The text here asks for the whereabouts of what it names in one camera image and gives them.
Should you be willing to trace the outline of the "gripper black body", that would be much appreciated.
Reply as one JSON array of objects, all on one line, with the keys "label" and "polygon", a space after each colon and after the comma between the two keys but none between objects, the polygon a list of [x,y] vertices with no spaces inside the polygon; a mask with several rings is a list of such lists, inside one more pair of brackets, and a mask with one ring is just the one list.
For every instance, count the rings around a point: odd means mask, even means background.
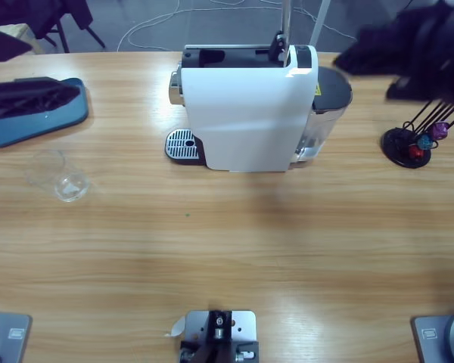
[{"label": "gripper black body", "polygon": [[415,37],[412,78],[422,96],[454,104],[454,6],[433,10]]}]

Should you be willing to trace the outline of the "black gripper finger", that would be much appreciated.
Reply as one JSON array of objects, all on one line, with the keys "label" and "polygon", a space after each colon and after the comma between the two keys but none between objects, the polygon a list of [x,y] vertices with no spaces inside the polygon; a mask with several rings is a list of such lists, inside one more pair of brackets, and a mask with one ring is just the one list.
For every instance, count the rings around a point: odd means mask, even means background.
[{"label": "black gripper finger", "polygon": [[0,119],[53,111],[79,94],[78,86],[50,77],[0,82]]},{"label": "black gripper finger", "polygon": [[9,61],[17,56],[26,54],[33,47],[22,40],[0,32],[0,62]]},{"label": "black gripper finger", "polygon": [[435,73],[422,76],[398,76],[390,84],[385,98],[393,101],[433,101],[438,99],[443,77]]},{"label": "black gripper finger", "polygon": [[356,42],[340,53],[333,65],[351,76],[401,76],[408,70],[409,53],[420,20],[399,16],[379,26],[364,26]]}]

